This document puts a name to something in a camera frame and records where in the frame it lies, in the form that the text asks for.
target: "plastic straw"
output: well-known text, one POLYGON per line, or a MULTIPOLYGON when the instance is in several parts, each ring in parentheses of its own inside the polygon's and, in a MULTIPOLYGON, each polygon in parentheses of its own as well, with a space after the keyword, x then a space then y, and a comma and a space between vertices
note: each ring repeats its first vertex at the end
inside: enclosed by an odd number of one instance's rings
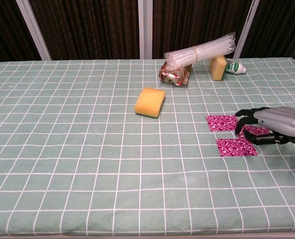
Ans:
POLYGON ((166 52, 167 70, 173 71, 184 66, 211 59, 216 56, 224 56, 236 49, 235 32, 231 32, 221 38, 192 46, 178 51, 166 52))

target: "green checkered tablecloth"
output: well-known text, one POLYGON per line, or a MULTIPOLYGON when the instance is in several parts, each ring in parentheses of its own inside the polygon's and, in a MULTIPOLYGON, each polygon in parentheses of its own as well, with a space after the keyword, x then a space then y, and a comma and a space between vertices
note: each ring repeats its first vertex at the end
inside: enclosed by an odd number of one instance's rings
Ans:
POLYGON ((295 107, 295 60, 241 59, 214 82, 160 82, 164 60, 0 62, 0 235, 295 232, 295 145, 220 157, 206 115, 295 107), (164 89, 159 118, 134 113, 164 89))

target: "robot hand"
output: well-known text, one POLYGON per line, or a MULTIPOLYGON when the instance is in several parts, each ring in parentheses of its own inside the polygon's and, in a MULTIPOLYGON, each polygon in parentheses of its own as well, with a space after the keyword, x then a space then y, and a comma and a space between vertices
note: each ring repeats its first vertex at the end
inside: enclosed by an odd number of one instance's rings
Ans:
POLYGON ((238 121, 235 130, 236 134, 241 132, 245 124, 259 124, 272 131, 272 133, 268 134, 254 135, 244 129, 244 136, 253 144, 295 143, 295 108, 254 108, 251 110, 240 110, 235 116, 245 116, 238 121))

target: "brown curtain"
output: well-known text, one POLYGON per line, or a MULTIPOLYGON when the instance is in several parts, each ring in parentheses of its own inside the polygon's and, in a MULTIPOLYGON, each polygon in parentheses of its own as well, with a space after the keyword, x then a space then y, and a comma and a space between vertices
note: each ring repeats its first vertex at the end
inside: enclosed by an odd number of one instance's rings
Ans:
POLYGON ((0 0, 0 61, 41 60, 15 0, 0 0))
POLYGON ((154 0, 153 58, 236 32, 238 41, 251 0, 154 0))
POLYGON ((137 0, 30 0, 53 60, 137 59, 137 0))
POLYGON ((261 0, 241 57, 295 59, 295 0, 261 0))

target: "white bottle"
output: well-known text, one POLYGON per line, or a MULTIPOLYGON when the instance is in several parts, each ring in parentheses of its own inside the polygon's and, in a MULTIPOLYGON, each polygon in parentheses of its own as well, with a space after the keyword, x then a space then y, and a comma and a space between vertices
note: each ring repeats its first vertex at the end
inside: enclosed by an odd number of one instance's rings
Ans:
POLYGON ((246 70, 247 68, 240 63, 227 61, 226 72, 230 72, 230 73, 238 75, 238 74, 245 73, 246 70))

